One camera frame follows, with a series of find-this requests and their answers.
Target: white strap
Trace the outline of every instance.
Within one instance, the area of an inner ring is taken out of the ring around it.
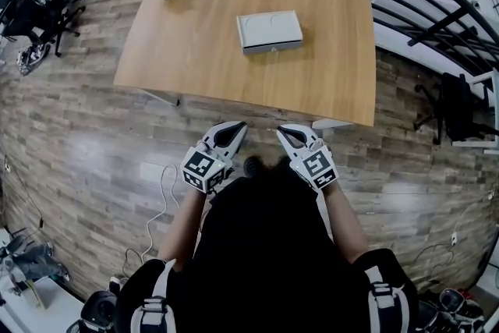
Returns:
[[[404,286],[400,288],[395,288],[393,289],[393,292],[397,295],[398,300],[400,301],[400,310],[402,312],[402,328],[400,329],[400,332],[407,333],[409,329],[410,314],[409,314],[409,303],[407,301],[405,293],[402,290],[403,288]]]
[[[377,267],[377,265],[370,267],[364,272],[366,272],[366,275],[369,278],[369,282],[371,282],[371,284],[383,283],[383,277],[381,276],[380,269]]]
[[[157,278],[156,285],[154,285],[154,290],[151,297],[157,297],[157,296],[166,297],[166,289],[168,286],[168,274],[170,273],[170,270],[173,268],[175,261],[176,260],[171,260],[165,264],[165,269],[161,272],[159,278]]]
[[[377,302],[374,299],[373,292],[369,292],[367,302],[369,303],[369,320],[371,323],[370,333],[380,333],[380,314],[377,310]]]
[[[380,269],[377,266],[373,266],[364,272],[373,286],[373,289],[369,291],[369,295],[367,296],[371,333],[380,333],[381,326],[379,310],[395,306],[395,298],[398,298],[400,311],[402,313],[402,326],[400,332],[407,333],[409,329],[410,315],[409,303],[405,293],[402,291],[404,286],[401,288],[392,288],[388,283],[383,283],[383,277],[381,276]]]

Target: white cable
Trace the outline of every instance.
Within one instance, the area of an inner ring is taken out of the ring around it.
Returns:
[[[455,233],[457,233],[457,230],[458,230],[458,224],[459,222],[462,220],[462,217],[464,216],[464,214],[471,208],[473,207],[474,205],[477,205],[479,203],[482,203],[483,201],[485,201],[486,198],[488,198],[489,195],[491,195],[492,193],[495,192],[495,189],[494,189],[494,184],[493,184],[493,187],[492,189],[490,189],[487,193],[487,197],[482,197],[480,198],[478,201],[475,201],[474,203],[471,203],[468,207],[465,208],[465,210],[461,213],[461,215],[459,215],[459,218],[458,220],[456,221],[455,225],[454,225],[454,230],[452,231],[452,235],[454,235]]]
[[[173,183],[172,183],[172,186],[170,187],[170,194],[172,195],[172,199],[173,201],[175,201],[175,204],[177,204],[177,207],[180,207],[179,205],[179,202],[177,201],[177,199],[175,198],[174,194],[173,194],[173,187],[175,186],[175,183],[177,182],[177,175],[179,174],[179,171],[177,170],[177,167],[175,164],[167,164],[164,168],[163,168],[163,172],[161,173],[161,178],[159,179],[159,188],[161,190],[161,195],[163,196],[163,201],[165,202],[165,209],[158,215],[156,215],[154,218],[151,218],[149,221],[147,221],[146,223],[146,229],[147,229],[147,234],[149,235],[149,240],[150,240],[150,246],[147,250],[145,250],[142,255],[140,256],[140,259],[142,260],[142,264],[143,264],[143,258],[144,256],[150,252],[150,249],[153,248],[153,245],[154,245],[154,241],[153,241],[153,236],[150,234],[150,229],[149,229],[149,224],[154,221],[154,219],[157,219],[159,217],[161,217],[165,212],[166,212],[166,208],[167,208],[167,204],[166,204],[166,197],[165,197],[165,192],[163,191],[163,176],[165,175],[165,171],[166,171],[166,168],[168,167],[173,167],[175,169],[175,178],[173,179]]]

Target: table top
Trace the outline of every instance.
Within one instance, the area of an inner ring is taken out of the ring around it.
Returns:
[[[296,11],[303,46],[244,55],[236,17],[282,10]],[[114,83],[372,126],[370,0],[143,0]]]

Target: floor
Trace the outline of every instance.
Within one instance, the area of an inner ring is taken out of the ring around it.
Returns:
[[[113,87],[140,2],[84,0],[81,36],[66,35],[62,58],[49,55],[27,77],[19,76],[15,64],[25,41],[9,44],[2,56],[7,64],[0,74],[0,140],[12,164],[3,178],[3,216],[12,230],[32,232],[39,222],[33,202],[41,209],[44,227],[34,237],[55,244],[55,256],[73,277],[72,289],[83,297],[121,273],[126,248],[148,247],[145,224],[163,208],[161,170],[178,165],[209,127],[248,122],[246,144],[235,160],[240,175],[248,155],[259,154],[268,163],[283,155],[277,125],[313,120],[196,97],[183,97],[175,108],[138,90]],[[447,139],[434,146],[431,126],[412,130],[417,114],[428,111],[414,86],[436,81],[426,70],[378,52],[375,126],[323,132],[372,246],[393,249],[420,289],[466,287],[499,215],[494,201],[483,200],[497,175],[497,158],[454,148]],[[151,224],[155,249],[175,217],[168,195],[173,177],[169,168],[163,182],[168,213]],[[182,182],[175,185],[180,199],[185,190]],[[448,244],[456,222],[451,260]],[[130,254],[126,272],[137,265]]]

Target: black office chair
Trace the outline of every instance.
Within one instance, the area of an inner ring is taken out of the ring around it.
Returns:
[[[61,6],[60,9],[52,9],[37,0],[12,0],[0,14],[0,20],[4,23],[2,35],[29,37],[34,45],[55,42],[55,55],[60,57],[58,50],[62,34],[67,31],[78,37],[80,33],[67,26],[85,11],[85,6],[80,6],[71,13],[63,13],[65,5]],[[33,32],[35,27],[44,30],[41,36]]]
[[[0,13],[1,13],[0,23],[1,24],[7,25],[9,23],[9,19],[7,18],[7,16],[4,14],[3,11],[10,4],[11,1],[12,0],[0,0]],[[13,37],[7,37],[7,36],[4,36],[4,35],[2,35],[2,36],[7,41],[9,41],[9,42],[15,42],[16,41],[16,39],[14,39]]]
[[[444,122],[447,135],[454,142],[464,141],[470,137],[483,139],[483,134],[499,136],[499,131],[487,125],[473,122],[473,111],[478,108],[487,110],[489,107],[488,92],[485,87],[483,87],[484,99],[477,101],[471,93],[464,74],[457,77],[444,73],[442,82],[438,86],[438,98],[436,99],[425,87],[416,85],[416,92],[423,91],[430,101],[433,111],[414,122],[414,130],[418,130],[422,125],[436,119],[438,133],[437,137],[434,138],[434,144],[441,143]]]

